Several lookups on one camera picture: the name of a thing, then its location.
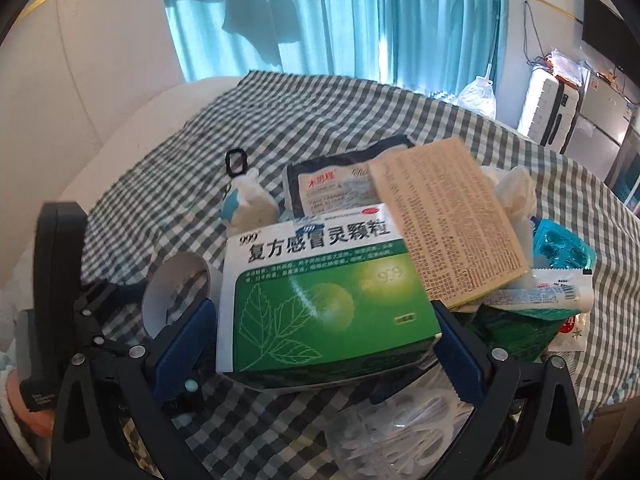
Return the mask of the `red white sachet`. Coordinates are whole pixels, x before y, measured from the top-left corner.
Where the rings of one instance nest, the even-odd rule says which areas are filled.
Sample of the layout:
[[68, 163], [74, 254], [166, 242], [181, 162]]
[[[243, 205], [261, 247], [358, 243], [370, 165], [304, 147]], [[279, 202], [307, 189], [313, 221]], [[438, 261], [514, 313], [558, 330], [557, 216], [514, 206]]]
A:
[[549, 352], [585, 352], [590, 329], [590, 314], [568, 318], [548, 345]]

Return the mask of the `green 999 medicine box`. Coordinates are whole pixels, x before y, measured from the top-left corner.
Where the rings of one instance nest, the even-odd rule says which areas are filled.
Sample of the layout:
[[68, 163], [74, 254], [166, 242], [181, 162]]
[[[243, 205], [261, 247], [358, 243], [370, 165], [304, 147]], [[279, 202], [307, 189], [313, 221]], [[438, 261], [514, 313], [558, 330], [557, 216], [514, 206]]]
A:
[[310, 384], [419, 362], [440, 327], [388, 207], [264, 226], [228, 239], [216, 370]]

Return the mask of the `dark tissue paper pack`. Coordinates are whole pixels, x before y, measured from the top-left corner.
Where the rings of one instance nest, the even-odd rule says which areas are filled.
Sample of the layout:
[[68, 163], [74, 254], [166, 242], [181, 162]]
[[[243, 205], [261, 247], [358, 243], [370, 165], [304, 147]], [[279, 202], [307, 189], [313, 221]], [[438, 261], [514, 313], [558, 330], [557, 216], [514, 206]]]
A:
[[286, 210], [296, 219], [378, 202], [368, 162], [413, 148], [406, 136], [390, 136], [359, 151], [296, 162], [283, 170]]

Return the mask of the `checkered tablecloth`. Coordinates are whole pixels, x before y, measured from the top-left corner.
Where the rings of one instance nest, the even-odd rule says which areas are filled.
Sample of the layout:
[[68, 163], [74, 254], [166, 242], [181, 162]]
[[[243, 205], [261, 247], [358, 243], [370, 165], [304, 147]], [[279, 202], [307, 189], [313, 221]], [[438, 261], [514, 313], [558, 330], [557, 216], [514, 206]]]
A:
[[[210, 102], [134, 166], [89, 216], [82, 277], [134, 283], [175, 252], [224, 258], [219, 203], [224, 156], [244, 148], [262, 185], [283, 194], [290, 162], [338, 154], [402, 134], [415, 144], [456, 136], [485, 166], [522, 166], [534, 178], [537, 212], [596, 252], [587, 348], [574, 356], [579, 409], [639, 394], [639, 221], [593, 174], [509, 128], [463, 108], [372, 81], [253, 72]], [[203, 413], [178, 433], [216, 479], [335, 479], [326, 418], [359, 402], [367, 386], [273, 396], [215, 378]]]

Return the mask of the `teal blister pack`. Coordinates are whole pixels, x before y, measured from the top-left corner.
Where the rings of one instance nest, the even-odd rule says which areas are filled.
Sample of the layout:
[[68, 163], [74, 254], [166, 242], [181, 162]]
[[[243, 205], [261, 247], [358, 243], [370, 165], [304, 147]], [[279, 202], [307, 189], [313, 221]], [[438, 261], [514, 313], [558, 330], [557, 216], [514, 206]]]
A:
[[536, 223], [533, 236], [534, 267], [538, 269], [589, 270], [596, 252], [572, 231], [549, 219]]

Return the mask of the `teal curtain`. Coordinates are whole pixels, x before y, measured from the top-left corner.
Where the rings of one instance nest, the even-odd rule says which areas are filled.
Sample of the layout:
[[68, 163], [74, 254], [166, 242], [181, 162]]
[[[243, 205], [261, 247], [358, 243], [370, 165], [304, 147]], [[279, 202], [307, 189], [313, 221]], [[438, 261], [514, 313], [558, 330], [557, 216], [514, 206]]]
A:
[[435, 94], [497, 77], [508, 0], [164, 0], [184, 78], [252, 70]]

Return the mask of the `white suitcase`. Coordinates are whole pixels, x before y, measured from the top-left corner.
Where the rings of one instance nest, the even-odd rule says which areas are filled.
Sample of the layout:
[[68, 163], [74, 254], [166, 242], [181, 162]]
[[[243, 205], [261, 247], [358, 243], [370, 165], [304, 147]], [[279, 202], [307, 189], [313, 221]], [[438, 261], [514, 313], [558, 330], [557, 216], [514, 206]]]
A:
[[530, 74], [516, 131], [540, 146], [562, 153], [578, 101], [577, 89], [543, 68], [536, 67]]

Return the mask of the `green snack bag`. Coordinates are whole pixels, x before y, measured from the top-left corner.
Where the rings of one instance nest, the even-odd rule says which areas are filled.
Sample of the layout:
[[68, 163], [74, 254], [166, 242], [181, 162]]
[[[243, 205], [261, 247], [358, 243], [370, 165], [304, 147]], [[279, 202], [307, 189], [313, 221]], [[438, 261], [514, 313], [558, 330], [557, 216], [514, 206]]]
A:
[[530, 316], [480, 306], [466, 327], [480, 338], [487, 349], [501, 348], [514, 359], [533, 363], [546, 352], [561, 326], [575, 314], [575, 311], [561, 310], [559, 313]]

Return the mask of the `large water jug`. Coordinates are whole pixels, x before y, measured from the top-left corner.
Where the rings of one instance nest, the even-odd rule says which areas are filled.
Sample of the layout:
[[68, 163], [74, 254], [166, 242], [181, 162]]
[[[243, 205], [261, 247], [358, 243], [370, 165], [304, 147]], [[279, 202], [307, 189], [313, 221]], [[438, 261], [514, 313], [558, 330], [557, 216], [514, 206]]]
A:
[[488, 77], [477, 76], [458, 94], [457, 106], [489, 119], [495, 119], [497, 101], [492, 81]]

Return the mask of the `white duck figurine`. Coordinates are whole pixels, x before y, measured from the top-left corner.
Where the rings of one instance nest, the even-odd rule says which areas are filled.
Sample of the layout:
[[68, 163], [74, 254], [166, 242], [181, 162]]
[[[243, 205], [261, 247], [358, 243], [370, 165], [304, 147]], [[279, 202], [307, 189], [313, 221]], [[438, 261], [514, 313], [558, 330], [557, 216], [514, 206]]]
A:
[[247, 152], [232, 148], [226, 153], [224, 164], [230, 182], [222, 200], [221, 219], [228, 237], [275, 224], [280, 208], [260, 184], [259, 171], [248, 163]]

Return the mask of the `black wall television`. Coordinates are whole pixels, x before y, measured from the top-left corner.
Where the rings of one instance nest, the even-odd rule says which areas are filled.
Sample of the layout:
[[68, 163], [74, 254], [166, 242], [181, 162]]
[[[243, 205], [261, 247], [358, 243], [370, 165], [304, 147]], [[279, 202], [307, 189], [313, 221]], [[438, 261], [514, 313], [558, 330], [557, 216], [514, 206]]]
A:
[[584, 0], [582, 40], [611, 61], [638, 86], [638, 41], [626, 23], [600, 0]]

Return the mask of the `silver mini fridge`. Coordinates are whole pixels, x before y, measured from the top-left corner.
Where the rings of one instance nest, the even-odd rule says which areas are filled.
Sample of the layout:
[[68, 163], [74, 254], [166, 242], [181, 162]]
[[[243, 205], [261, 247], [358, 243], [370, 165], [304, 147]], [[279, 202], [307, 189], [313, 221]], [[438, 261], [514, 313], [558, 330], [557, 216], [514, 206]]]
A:
[[620, 152], [634, 106], [592, 70], [585, 79], [563, 154], [604, 181]]

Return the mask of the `tan cardboard medicine box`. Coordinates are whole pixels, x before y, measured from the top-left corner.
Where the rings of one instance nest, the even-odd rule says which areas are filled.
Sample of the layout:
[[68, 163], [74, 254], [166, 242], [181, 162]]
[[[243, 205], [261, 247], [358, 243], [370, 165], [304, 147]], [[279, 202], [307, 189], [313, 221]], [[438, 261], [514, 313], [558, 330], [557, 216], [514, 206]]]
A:
[[372, 159], [368, 173], [431, 300], [454, 309], [528, 272], [494, 187], [459, 139]]

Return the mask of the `white tape roll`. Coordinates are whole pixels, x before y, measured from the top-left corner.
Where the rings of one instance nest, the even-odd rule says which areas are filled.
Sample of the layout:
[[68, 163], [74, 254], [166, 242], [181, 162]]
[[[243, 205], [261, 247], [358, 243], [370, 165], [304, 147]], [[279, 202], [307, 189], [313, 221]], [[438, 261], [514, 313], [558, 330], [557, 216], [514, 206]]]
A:
[[143, 328], [151, 338], [168, 325], [168, 313], [178, 292], [191, 278], [200, 276], [206, 278], [205, 297], [218, 304], [222, 273], [202, 256], [194, 252], [179, 252], [156, 270], [146, 285], [141, 304]]

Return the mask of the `white ointment tube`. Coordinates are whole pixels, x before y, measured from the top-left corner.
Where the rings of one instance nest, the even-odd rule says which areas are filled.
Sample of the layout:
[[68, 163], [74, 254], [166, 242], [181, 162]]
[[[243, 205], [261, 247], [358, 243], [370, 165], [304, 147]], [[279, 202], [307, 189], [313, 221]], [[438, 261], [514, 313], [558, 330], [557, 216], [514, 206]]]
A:
[[480, 304], [502, 310], [567, 310], [589, 312], [593, 275], [589, 269], [533, 269], [534, 286], [497, 289]]

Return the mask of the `clear cotton swab container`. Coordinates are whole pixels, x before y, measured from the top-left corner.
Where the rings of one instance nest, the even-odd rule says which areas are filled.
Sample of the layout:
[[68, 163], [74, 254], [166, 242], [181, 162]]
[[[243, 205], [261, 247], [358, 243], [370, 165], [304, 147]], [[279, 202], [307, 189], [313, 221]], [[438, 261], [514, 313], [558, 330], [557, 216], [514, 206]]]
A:
[[421, 479], [473, 410], [435, 365], [384, 402], [354, 405], [329, 419], [326, 445], [349, 479]]

